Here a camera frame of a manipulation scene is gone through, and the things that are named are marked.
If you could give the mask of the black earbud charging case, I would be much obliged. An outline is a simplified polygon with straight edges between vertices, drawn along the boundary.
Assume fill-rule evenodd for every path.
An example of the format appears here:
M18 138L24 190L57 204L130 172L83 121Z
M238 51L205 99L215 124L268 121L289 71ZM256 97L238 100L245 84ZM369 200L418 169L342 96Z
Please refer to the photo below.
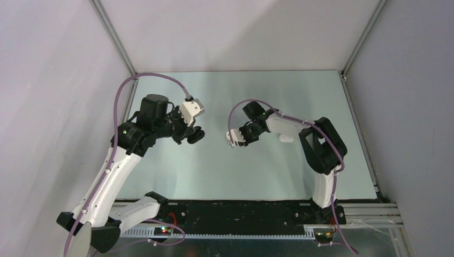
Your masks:
M195 144L205 137L205 131L201 126L194 127L194 131L187 136L187 142L189 144Z

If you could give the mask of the white earbud charging case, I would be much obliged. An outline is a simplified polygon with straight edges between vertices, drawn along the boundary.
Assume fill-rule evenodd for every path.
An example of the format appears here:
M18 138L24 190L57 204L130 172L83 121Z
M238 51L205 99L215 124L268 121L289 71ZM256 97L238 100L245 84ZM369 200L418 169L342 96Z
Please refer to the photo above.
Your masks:
M294 141L294 138L284 135L284 134L280 134L278 138L279 138L280 142L285 142L285 143L291 143Z

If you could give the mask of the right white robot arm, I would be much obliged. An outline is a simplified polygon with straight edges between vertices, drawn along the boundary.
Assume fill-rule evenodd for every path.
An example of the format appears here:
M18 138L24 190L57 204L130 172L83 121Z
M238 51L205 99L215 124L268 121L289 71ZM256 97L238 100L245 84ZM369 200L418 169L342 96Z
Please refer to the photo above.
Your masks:
M228 121L227 143L246 147L263 133L277 133L284 140L299 139L307 164L316 172L312 219L319 224L330 221L339 225L337 175L345 169L347 147L332 122L325 117L309 121L288 116L262 100L246 99L242 103L248 121L240 128L232 128Z

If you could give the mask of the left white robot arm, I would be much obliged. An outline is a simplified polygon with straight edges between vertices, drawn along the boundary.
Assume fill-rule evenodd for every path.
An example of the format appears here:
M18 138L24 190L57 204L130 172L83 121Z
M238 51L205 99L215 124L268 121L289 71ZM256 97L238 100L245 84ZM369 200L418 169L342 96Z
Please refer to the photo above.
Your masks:
M157 193L147 193L121 209L112 207L130 173L158 139L193 144L204 137L204 131L195 125L204 110L200 100L193 97L180 105L157 94L142 99L140 109L117 126L105 162L89 191L71 212L62 212L57 218L57 223L69 232L65 256L86 256L90 248L106 253L128 229L148 219L156 223L168 219L169 208L163 205L166 199Z

